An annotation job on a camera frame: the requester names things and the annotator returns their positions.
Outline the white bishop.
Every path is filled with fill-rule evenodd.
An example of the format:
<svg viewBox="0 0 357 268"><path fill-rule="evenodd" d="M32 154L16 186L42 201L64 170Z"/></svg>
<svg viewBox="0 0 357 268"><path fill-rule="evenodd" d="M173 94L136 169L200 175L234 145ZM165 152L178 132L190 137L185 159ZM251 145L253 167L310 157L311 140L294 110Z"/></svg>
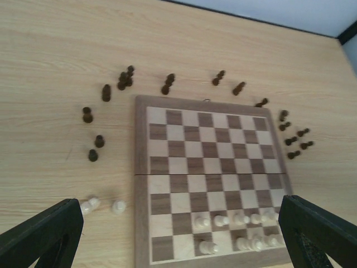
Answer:
<svg viewBox="0 0 357 268"><path fill-rule="evenodd" d="M280 246L280 243L277 239L277 236L275 234L265 236L264 237L264 243L266 244L267 247L278 247Z"/></svg>

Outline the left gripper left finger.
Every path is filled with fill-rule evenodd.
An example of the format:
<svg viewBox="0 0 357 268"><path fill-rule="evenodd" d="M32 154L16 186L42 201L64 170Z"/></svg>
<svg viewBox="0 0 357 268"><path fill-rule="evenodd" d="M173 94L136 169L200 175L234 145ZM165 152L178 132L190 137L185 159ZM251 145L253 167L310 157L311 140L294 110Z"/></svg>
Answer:
<svg viewBox="0 0 357 268"><path fill-rule="evenodd" d="M1 234L1 267L71 267L83 225L79 201L60 201Z"/></svg>

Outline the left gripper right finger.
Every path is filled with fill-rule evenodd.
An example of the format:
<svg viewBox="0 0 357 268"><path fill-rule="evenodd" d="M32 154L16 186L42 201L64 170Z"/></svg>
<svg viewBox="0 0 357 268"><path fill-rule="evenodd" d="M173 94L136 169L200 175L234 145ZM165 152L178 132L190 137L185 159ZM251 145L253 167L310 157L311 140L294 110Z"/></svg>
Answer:
<svg viewBox="0 0 357 268"><path fill-rule="evenodd" d="M294 267L356 267L356 225L298 195L283 197L278 221Z"/></svg>

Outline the white chess piece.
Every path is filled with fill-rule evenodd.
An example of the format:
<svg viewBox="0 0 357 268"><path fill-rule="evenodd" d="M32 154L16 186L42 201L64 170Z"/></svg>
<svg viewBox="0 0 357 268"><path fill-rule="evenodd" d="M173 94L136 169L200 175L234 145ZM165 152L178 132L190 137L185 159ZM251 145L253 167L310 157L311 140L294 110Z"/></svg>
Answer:
<svg viewBox="0 0 357 268"><path fill-rule="evenodd" d="M97 197L92 197L89 200L81 203L80 209L82 212L82 215L88 215L92 211L96 210L100 206L100 199Z"/></svg>
<svg viewBox="0 0 357 268"><path fill-rule="evenodd" d="M219 252L219 246L211 241L201 241L199 251L205 255L214 255Z"/></svg>
<svg viewBox="0 0 357 268"><path fill-rule="evenodd" d="M254 237L248 240L248 248L251 251L261 252L264 249L264 242L261 237Z"/></svg>

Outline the white pawn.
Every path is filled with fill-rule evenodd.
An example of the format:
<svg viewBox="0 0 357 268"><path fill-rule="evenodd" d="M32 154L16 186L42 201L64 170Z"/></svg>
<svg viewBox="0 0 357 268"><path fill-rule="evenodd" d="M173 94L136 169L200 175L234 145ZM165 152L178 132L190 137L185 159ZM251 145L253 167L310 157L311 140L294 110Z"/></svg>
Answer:
<svg viewBox="0 0 357 268"><path fill-rule="evenodd" d="M127 204L123 200L116 200L112 205L112 211L116 215L122 214L127 208Z"/></svg>
<svg viewBox="0 0 357 268"><path fill-rule="evenodd" d="M194 224L196 228L206 228L210 225L210 220L205 217L197 217Z"/></svg>
<svg viewBox="0 0 357 268"><path fill-rule="evenodd" d="M242 226L250 223L250 217L244 214L235 214L233 216L233 221L236 225Z"/></svg>
<svg viewBox="0 0 357 268"><path fill-rule="evenodd" d="M263 215L267 218L268 221L278 221L279 213L273 210L267 210L263 213Z"/></svg>
<svg viewBox="0 0 357 268"><path fill-rule="evenodd" d="M265 215L260 215L260 214L255 214L255 213L250 215L250 222L252 224L261 224L263 222L266 222L267 219L268 218Z"/></svg>
<svg viewBox="0 0 357 268"><path fill-rule="evenodd" d="M216 215L214 217L214 224L217 227L226 226L229 224L229 222L230 222L230 220L229 220L228 216Z"/></svg>

